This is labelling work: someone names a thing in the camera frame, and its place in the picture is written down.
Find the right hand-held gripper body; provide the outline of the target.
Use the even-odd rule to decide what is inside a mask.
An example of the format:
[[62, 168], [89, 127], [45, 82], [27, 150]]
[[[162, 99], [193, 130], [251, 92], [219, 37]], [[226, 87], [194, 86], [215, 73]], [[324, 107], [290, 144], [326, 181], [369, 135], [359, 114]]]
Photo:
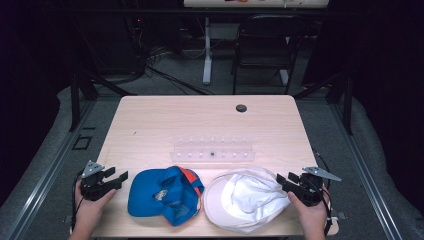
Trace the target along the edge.
[[293, 193], [306, 206], [313, 206], [321, 201], [324, 180], [341, 181], [340, 177], [319, 167], [304, 167], [303, 173], [298, 176], [300, 181], [298, 184], [295, 183]]

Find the aluminium floor rail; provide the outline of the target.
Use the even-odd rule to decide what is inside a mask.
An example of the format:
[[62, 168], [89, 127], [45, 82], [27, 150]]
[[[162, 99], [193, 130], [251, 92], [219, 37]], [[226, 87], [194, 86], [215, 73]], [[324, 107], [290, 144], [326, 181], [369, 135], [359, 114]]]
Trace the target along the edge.
[[6, 204], [0, 208], [0, 240], [66, 240], [70, 235], [72, 186], [77, 173], [96, 160], [107, 126], [97, 118], [100, 102], [87, 102], [82, 120], [68, 130], [60, 113], [52, 130]]
[[340, 107], [338, 105], [330, 104], [329, 108], [335, 117], [337, 126], [353, 155], [353, 165], [355, 166], [356, 172], [358, 173], [365, 192], [367, 193], [368, 200], [374, 209], [374, 212], [380, 222], [387, 240], [404, 240], [392, 214], [389, 211], [385, 199], [381, 195], [381, 192], [379, 191], [374, 178], [371, 175], [371, 172], [365, 162], [363, 154], [361, 153], [355, 141], [354, 136], [346, 130], [343, 124]]

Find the person's right hand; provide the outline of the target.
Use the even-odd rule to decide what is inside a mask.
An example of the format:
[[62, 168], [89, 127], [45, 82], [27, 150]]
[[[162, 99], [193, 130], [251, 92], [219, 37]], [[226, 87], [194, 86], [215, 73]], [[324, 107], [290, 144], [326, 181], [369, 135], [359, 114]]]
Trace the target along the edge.
[[307, 207], [293, 192], [288, 193], [291, 204], [295, 207], [304, 235], [324, 234], [327, 221], [327, 207], [323, 202]]

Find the black folding chair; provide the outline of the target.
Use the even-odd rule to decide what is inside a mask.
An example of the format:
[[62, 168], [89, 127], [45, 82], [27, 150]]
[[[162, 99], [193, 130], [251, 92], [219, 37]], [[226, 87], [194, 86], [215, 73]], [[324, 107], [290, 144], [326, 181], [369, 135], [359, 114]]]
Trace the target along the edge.
[[232, 93], [236, 93], [239, 69], [287, 71], [288, 93], [308, 21], [298, 15], [260, 14], [243, 20], [235, 39]]

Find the blue cap with orange trim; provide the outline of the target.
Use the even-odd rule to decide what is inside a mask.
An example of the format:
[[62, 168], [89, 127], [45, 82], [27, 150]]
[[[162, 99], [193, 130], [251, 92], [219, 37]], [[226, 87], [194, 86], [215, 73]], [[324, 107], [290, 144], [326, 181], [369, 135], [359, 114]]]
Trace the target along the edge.
[[148, 169], [138, 173], [131, 185], [128, 213], [133, 217], [162, 215], [176, 227], [201, 209], [204, 185], [192, 170], [180, 166]]

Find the person's left hand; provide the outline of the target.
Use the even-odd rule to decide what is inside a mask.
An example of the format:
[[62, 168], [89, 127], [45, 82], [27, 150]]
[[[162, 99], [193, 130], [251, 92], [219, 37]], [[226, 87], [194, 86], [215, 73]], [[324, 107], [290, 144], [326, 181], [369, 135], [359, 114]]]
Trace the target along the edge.
[[85, 200], [81, 194], [81, 181], [78, 181], [75, 191], [75, 204], [78, 210], [74, 230], [84, 229], [94, 232], [100, 222], [104, 207], [115, 196], [116, 192], [116, 189], [112, 189], [97, 201]]

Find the clear acrylic rack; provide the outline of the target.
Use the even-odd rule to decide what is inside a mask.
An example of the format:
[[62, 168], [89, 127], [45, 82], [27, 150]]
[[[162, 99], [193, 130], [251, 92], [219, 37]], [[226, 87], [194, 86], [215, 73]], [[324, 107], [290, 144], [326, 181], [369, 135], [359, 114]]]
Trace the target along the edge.
[[247, 137], [198, 135], [177, 137], [170, 155], [175, 163], [245, 163], [256, 152]]

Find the black metal stand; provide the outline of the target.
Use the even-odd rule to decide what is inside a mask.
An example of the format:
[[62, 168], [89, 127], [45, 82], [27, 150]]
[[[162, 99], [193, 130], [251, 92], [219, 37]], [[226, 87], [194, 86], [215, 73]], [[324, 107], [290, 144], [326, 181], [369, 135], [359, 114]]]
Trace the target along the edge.
[[70, 84], [72, 109], [72, 123], [70, 131], [74, 131], [81, 121], [80, 93], [82, 93], [89, 101], [95, 101], [98, 98], [99, 94], [94, 87], [94, 83], [98, 83], [120, 96], [133, 96], [133, 93], [118, 87], [98, 74], [94, 74], [88, 70], [76, 71], [73, 74]]
[[353, 103], [353, 79], [348, 73], [337, 73], [322, 82], [315, 83], [306, 90], [295, 94], [294, 98], [297, 100], [303, 99], [328, 84], [330, 84], [331, 87], [326, 95], [326, 101], [328, 104], [336, 104], [340, 101], [341, 97], [344, 97], [342, 124], [347, 133], [352, 135], [351, 115]]

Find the white cap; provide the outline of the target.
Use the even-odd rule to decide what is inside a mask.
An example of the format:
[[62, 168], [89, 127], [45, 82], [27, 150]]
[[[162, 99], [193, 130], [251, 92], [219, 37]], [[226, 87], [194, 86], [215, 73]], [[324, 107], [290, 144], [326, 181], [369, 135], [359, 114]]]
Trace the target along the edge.
[[229, 170], [203, 193], [203, 208], [216, 226], [251, 234], [271, 222], [290, 204], [276, 175], [261, 167]]

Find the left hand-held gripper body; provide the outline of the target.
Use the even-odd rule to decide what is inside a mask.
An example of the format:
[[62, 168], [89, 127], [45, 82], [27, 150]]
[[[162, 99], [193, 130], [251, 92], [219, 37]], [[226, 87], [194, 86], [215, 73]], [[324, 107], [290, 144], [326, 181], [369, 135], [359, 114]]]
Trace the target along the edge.
[[89, 161], [81, 174], [81, 194], [90, 201], [97, 201], [110, 190], [108, 182], [104, 182], [105, 166]]

